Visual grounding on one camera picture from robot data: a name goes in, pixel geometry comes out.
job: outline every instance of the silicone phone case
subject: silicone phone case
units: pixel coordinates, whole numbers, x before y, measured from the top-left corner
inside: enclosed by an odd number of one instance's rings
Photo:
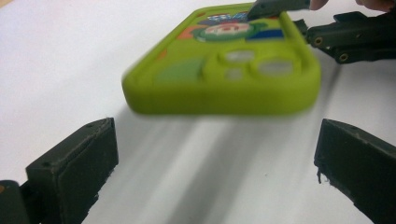
[[[193,12],[122,81],[143,114],[285,114],[311,106],[320,67],[287,13],[247,21],[251,4]]]

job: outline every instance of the finger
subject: finger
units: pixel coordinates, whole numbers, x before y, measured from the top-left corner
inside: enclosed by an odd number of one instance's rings
[[[318,10],[322,8],[329,0],[311,0],[311,5],[309,9],[311,10]]]
[[[389,11],[394,6],[393,0],[356,0],[356,3],[379,11]]]

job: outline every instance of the white table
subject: white table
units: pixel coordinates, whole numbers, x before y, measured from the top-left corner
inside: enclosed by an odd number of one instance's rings
[[[0,8],[0,178],[83,124],[114,117],[120,165],[84,223],[371,223],[313,164],[321,120],[396,145],[396,63],[322,65],[315,106],[286,117],[144,117],[127,107],[126,69],[192,11],[236,0],[13,1]],[[332,0],[290,15],[309,26],[360,10]]]

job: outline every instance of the cartoon character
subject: cartoon character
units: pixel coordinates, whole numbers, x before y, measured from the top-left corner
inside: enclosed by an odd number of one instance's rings
[[[240,38],[260,40],[264,38],[283,38],[280,29],[265,29],[264,22],[247,22],[246,12],[235,15],[218,14],[199,21],[197,25],[188,27],[178,39],[195,38],[201,42],[230,41]]]
[[[197,40],[202,42],[226,41],[255,35],[264,26],[266,25],[263,23],[225,23],[209,26],[207,28],[195,29],[191,33]]]

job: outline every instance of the green phone case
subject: green phone case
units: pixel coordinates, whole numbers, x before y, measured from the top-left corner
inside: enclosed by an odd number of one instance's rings
[[[143,114],[268,115],[311,106],[320,67],[283,12],[247,21],[251,4],[194,11],[127,72],[128,105]]]

